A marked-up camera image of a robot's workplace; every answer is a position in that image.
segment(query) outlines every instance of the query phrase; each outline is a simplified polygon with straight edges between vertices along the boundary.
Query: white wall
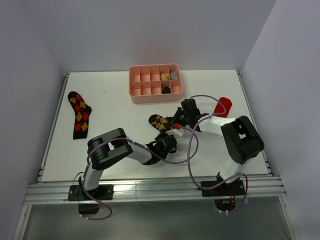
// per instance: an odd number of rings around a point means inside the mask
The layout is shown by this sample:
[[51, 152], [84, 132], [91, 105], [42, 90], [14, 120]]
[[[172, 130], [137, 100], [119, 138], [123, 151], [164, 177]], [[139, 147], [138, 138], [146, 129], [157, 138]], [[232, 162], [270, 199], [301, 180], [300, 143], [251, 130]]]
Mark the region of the white wall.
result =
[[241, 69], [276, 0], [21, 0], [65, 72]]
[[242, 79], [304, 239], [320, 237], [320, 1], [278, 0]]
[[0, 238], [11, 239], [34, 182], [62, 72], [18, 0], [0, 1]]

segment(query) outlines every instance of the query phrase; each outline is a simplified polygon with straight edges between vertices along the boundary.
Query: pink organizer box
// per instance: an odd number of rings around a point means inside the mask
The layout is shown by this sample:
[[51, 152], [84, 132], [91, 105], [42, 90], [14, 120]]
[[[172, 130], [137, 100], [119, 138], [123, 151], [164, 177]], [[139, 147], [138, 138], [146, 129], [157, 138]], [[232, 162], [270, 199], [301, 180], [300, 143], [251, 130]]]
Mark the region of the pink organizer box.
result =
[[[170, 79], [176, 72], [178, 79]], [[160, 80], [161, 74], [167, 74], [168, 80]], [[162, 94], [164, 87], [171, 93]], [[180, 69], [177, 64], [140, 65], [129, 68], [129, 94], [134, 104], [175, 102], [184, 92]]]

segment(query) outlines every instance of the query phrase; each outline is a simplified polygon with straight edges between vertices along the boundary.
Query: black and yellow argyle sock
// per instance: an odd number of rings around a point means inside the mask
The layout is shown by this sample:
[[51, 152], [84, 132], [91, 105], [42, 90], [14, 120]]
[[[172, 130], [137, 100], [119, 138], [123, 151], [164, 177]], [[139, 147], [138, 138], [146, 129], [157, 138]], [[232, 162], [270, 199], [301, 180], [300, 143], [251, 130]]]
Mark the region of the black and yellow argyle sock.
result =
[[73, 139], [85, 139], [88, 135], [91, 107], [75, 91], [69, 92], [68, 99], [75, 113]]
[[158, 131], [165, 129], [168, 124], [170, 124], [172, 117], [162, 117], [160, 115], [154, 114], [149, 117], [148, 122]]

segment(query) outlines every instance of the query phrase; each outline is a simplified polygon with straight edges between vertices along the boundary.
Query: metal frame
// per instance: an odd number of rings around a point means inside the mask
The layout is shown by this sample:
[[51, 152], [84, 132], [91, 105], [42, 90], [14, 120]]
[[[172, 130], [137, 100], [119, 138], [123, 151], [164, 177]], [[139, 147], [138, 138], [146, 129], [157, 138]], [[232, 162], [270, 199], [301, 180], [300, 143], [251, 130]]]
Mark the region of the metal frame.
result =
[[[243, 87], [240, 72], [237, 71], [238, 78], [241, 84], [241, 88], [255, 127], [256, 123], [252, 115], [252, 111], [248, 102], [246, 92]], [[29, 219], [29, 214], [32, 205], [50, 205], [50, 204], [78, 204], [78, 202], [69, 202], [67, 200], [69, 187], [72, 182], [42, 182], [42, 175], [46, 165], [47, 154], [50, 149], [51, 140], [55, 131], [55, 126], [57, 118], [59, 115], [60, 107], [62, 104], [62, 98], [65, 93], [66, 85], [68, 82], [69, 74], [65, 75], [64, 83], [62, 86], [58, 106], [55, 112], [52, 128], [48, 138], [48, 142], [45, 148], [44, 156], [42, 159], [41, 168], [39, 171], [39, 176], [36, 184], [30, 184], [28, 186], [24, 203], [22, 206], [20, 218], [16, 227], [14, 234], [14, 240], [23, 239], [27, 222]], [[263, 152], [263, 157], [265, 159], [265, 164], [268, 168], [269, 174], [264, 175], [249, 175], [248, 176], [248, 198], [254, 197], [279, 197], [280, 202], [283, 202], [285, 208], [283, 213], [287, 214], [285, 217], [287, 225], [290, 229], [290, 234], [293, 236], [297, 227], [292, 225], [294, 223], [292, 214], [290, 212], [287, 202], [286, 202], [286, 192], [282, 184], [281, 178], [279, 176], [273, 176], [266, 158]], [[215, 180], [215, 176], [207, 177], [197, 177], [195, 178], [197, 182]], [[164, 179], [144, 179], [144, 180], [103, 180], [100, 184], [113, 184], [114, 194], [113, 199], [110, 203], [119, 202], [141, 202], [141, 201], [178, 201], [178, 200], [203, 200], [207, 199], [202, 197], [202, 192], [197, 190], [193, 182], [188, 177], [182, 178], [164, 178]], [[82, 201], [82, 203], [90, 203], [92, 201]]]

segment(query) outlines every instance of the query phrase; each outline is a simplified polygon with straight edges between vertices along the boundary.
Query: gray floor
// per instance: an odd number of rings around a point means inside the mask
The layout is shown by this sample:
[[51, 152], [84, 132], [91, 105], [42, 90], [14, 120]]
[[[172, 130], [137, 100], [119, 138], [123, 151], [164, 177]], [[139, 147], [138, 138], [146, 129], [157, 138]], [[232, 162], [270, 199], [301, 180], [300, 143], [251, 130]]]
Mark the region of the gray floor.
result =
[[212, 199], [114, 203], [102, 221], [79, 218], [75, 204], [32, 207], [24, 240], [288, 240], [277, 197], [249, 198], [238, 212], [219, 215]]

